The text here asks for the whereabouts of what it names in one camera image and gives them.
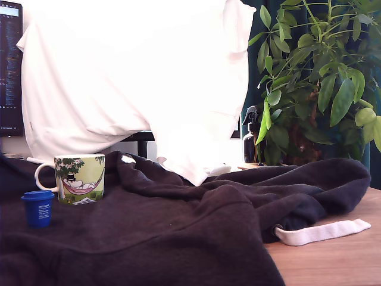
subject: black spray bottle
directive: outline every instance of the black spray bottle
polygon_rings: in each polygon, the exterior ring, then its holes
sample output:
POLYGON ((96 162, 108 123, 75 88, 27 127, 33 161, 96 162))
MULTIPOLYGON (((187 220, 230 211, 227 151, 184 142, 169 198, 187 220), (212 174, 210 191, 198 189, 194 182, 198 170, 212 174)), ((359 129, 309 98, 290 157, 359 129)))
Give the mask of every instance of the black spray bottle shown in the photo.
POLYGON ((249 133, 242 140, 243 159, 245 160, 245 163, 259 163, 257 146, 255 146, 261 127, 258 123, 259 116, 259 108, 256 105, 250 106, 246 112, 245 120, 242 123, 243 125, 249 124, 249 133))

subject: blue cap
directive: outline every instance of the blue cap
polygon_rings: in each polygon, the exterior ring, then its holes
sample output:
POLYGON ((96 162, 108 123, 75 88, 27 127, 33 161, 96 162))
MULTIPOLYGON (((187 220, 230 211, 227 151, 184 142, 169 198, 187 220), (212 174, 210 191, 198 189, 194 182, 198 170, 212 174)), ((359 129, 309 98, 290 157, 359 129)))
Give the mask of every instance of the blue cap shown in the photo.
POLYGON ((50 198, 54 198, 54 194, 52 193, 50 189, 46 191, 26 192, 21 197, 23 201, 43 201, 43 200, 48 200, 50 198))

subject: computer monitor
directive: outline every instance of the computer monitor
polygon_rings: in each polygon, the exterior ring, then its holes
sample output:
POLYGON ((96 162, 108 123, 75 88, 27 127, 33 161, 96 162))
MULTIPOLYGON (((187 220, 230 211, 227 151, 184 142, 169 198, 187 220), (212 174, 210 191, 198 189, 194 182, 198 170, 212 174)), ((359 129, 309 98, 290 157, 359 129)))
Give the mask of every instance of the computer monitor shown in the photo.
POLYGON ((21 58, 16 47, 23 34, 21 4, 0 1, 0 136, 21 136, 21 58))

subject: mug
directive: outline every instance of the mug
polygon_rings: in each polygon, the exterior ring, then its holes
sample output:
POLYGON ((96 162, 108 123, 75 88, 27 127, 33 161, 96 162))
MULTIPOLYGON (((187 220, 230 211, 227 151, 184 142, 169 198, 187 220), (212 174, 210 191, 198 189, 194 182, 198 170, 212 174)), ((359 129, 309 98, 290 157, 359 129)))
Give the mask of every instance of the mug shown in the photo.
POLYGON ((55 170, 58 201, 66 204, 88 204, 103 197, 105 156, 103 154, 79 154, 54 157, 54 164, 44 163, 35 172, 36 185, 45 188, 39 181, 42 168, 55 170))

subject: wooden desk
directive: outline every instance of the wooden desk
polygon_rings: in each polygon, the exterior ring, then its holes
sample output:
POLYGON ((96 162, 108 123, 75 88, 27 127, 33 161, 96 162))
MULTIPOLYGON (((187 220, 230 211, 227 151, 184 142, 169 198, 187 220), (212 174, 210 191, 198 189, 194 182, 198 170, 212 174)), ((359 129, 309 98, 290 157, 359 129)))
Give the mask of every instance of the wooden desk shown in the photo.
POLYGON ((318 225, 358 218, 371 228, 301 247, 267 244, 286 285, 381 285, 381 191, 369 188, 353 212, 318 225))

